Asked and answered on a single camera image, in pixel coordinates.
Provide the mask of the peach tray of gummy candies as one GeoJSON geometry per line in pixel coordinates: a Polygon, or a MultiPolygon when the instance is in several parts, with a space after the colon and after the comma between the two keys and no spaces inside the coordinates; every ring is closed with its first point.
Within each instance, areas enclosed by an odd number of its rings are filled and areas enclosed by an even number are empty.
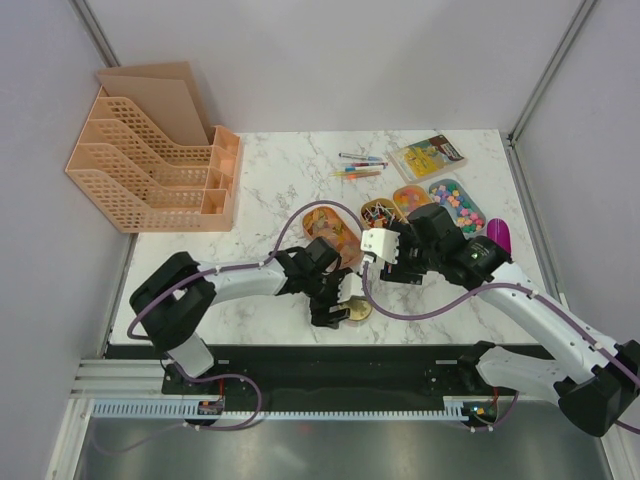
{"type": "Polygon", "coordinates": [[[347,223],[329,206],[315,207],[305,213],[302,228],[310,239],[322,237],[340,254],[340,261],[334,261],[329,271],[351,268],[357,271],[362,260],[360,250],[361,238],[347,223]]]}

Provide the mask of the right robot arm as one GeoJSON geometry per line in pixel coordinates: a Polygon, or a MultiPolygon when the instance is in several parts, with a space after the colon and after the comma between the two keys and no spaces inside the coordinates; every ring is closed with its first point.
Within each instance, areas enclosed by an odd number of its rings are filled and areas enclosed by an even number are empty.
{"type": "Polygon", "coordinates": [[[458,368],[467,392],[504,387],[559,407],[581,431],[604,436],[639,396],[639,344],[589,326],[538,285],[508,250],[485,235],[466,237],[445,208],[428,204],[408,221],[371,229],[363,242],[384,265],[384,281],[416,283],[436,272],[500,310],[549,354],[543,360],[479,342],[458,368]]]}

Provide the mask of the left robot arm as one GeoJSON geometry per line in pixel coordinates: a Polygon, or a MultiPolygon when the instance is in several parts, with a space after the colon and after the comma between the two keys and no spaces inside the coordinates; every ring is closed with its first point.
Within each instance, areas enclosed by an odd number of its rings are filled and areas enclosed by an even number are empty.
{"type": "Polygon", "coordinates": [[[207,310],[245,297],[295,294],[309,298],[311,323],[329,328],[349,317],[346,302],[364,297],[361,277],[343,268],[340,254],[319,237],[305,247],[273,251],[263,262],[209,269],[178,252],[134,291],[129,304],[154,348],[178,364],[190,387],[208,393],[220,371],[196,333],[207,310]]]}

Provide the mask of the magenta plastic scoop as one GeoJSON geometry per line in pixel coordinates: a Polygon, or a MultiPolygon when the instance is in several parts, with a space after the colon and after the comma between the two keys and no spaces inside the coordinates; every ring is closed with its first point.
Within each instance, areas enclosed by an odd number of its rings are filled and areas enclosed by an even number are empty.
{"type": "Polygon", "coordinates": [[[512,254],[511,233],[507,223],[501,218],[492,218],[486,229],[486,236],[509,255],[512,254]]]}

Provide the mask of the gold metal lid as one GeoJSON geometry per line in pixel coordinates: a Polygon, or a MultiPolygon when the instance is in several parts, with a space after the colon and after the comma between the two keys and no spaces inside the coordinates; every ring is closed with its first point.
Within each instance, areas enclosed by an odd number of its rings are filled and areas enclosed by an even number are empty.
{"type": "Polygon", "coordinates": [[[340,303],[339,307],[348,311],[348,321],[356,323],[367,320],[373,311],[369,302],[361,298],[351,298],[340,303]]]}

